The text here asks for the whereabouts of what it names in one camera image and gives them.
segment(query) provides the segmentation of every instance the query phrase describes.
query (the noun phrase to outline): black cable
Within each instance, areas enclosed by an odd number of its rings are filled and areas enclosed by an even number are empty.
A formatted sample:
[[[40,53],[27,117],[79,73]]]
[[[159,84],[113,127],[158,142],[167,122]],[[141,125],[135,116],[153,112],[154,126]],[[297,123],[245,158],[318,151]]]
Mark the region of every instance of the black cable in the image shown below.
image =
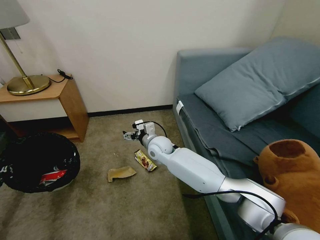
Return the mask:
[[[147,121],[147,122],[137,123],[137,124],[135,124],[135,125],[140,125],[140,124],[144,124],[144,123],[148,123],[148,122],[153,122],[153,121]],[[166,137],[168,137],[168,136],[167,136],[167,133],[166,133],[166,130],[164,130],[164,128],[163,128],[159,123],[157,123],[157,122],[153,122],[153,123],[155,123],[155,124],[157,124],[159,127],[161,127],[161,129],[162,129],[163,132],[164,132],[164,135],[165,135]]]
[[[63,76],[63,79],[61,81],[55,81],[51,78],[49,78],[51,81],[55,82],[55,83],[61,83],[63,82],[65,79],[73,79],[73,77],[68,76],[64,71],[61,71],[60,69],[57,69],[58,73]]]
[[[204,197],[204,196],[227,194],[227,193],[249,194],[249,195],[255,196],[255,197],[257,197],[257,198],[260,198],[262,201],[264,201],[266,204],[268,204],[268,206],[269,206],[269,207],[272,209],[272,211],[274,212],[274,219],[273,219],[273,221],[272,221],[261,233],[259,233],[254,240],[259,240],[259,239],[262,238],[268,231],[270,231],[271,233],[274,233],[274,227],[281,223],[281,220],[278,220],[278,213],[277,213],[276,209],[272,206],[272,204],[269,203],[269,202],[268,202],[266,199],[264,199],[263,197],[255,194],[255,193],[252,193],[252,192],[232,190],[232,191],[212,192],[212,193],[201,193],[201,194],[183,194],[183,196],[185,196],[185,197],[187,197],[187,198],[191,198],[191,199],[196,199],[196,198],[200,198],[200,197]]]

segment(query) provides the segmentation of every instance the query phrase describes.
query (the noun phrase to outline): plush toy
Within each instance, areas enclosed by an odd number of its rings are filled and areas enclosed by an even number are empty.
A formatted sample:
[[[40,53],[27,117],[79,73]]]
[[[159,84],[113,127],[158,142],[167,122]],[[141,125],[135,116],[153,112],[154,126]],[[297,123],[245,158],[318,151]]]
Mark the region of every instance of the plush toy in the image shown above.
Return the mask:
[[[282,221],[320,233],[320,158],[305,142],[286,139],[266,146],[254,161],[264,186],[286,200]]]

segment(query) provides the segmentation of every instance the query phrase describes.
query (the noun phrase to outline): sofa tag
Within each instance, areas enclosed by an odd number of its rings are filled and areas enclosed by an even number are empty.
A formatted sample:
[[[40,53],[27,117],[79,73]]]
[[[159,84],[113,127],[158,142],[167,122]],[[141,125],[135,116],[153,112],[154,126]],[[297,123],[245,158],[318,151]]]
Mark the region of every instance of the sofa tag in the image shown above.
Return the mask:
[[[183,107],[183,103],[181,101],[178,102],[177,107],[176,107],[176,111],[177,114],[179,115],[181,108]]]

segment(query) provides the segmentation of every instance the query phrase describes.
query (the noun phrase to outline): black trash bag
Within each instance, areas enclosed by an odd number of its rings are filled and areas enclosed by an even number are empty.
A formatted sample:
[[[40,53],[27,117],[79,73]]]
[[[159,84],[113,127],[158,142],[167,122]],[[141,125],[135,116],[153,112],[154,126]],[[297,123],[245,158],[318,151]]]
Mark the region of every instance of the black trash bag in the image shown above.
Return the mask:
[[[40,185],[43,174],[67,170],[48,186]],[[69,184],[80,171],[76,146],[56,133],[38,133],[8,143],[0,155],[0,184],[25,192],[51,192]]]

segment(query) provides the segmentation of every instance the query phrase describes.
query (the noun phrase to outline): carpet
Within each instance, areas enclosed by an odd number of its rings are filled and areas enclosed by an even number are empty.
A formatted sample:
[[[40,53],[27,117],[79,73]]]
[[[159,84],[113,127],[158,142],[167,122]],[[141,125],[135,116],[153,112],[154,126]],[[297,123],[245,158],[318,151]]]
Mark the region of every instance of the carpet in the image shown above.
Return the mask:
[[[183,146],[172,110],[90,118],[85,141],[76,143],[81,170],[69,186],[35,194],[0,188],[0,239],[218,239],[204,199],[184,198],[195,191],[164,165],[148,173],[134,160],[146,150],[122,131],[138,119],[159,122]],[[108,169],[127,165],[137,174],[107,182]]]

